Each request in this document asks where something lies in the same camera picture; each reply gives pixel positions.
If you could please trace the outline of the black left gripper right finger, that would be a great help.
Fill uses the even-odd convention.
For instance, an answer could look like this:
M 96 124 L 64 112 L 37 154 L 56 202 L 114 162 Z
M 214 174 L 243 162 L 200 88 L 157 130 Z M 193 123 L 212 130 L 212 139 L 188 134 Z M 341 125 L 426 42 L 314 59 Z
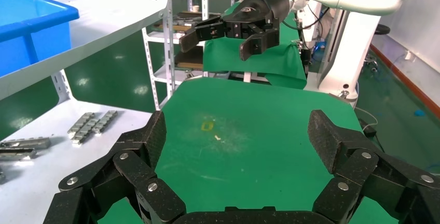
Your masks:
M 439 223 L 439 179 L 388 155 L 362 132 L 335 125 L 321 110 L 308 122 L 309 141 L 333 178 L 312 210 L 332 223 L 348 223 L 364 198 L 399 223 Z

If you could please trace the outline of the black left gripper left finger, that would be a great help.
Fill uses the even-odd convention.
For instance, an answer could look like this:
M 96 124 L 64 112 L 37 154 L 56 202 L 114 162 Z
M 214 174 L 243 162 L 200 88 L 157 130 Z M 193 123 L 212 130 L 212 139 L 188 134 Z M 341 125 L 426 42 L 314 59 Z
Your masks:
M 155 172 L 166 133 L 162 111 L 122 133 L 107 154 L 59 182 L 43 222 L 97 223 L 126 198 L 144 223 L 174 223 L 185 203 Z

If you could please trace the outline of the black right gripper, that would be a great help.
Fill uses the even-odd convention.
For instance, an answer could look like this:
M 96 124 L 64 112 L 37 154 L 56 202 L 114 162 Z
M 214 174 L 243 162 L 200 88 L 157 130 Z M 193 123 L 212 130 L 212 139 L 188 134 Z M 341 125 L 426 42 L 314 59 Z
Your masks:
M 179 39 L 181 52 L 188 52 L 201 41 L 226 36 L 246 39 L 239 48 L 240 59 L 246 61 L 280 44 L 280 30 L 274 28 L 290 9 L 291 0 L 243 0 L 223 18 L 212 17 L 192 26 Z

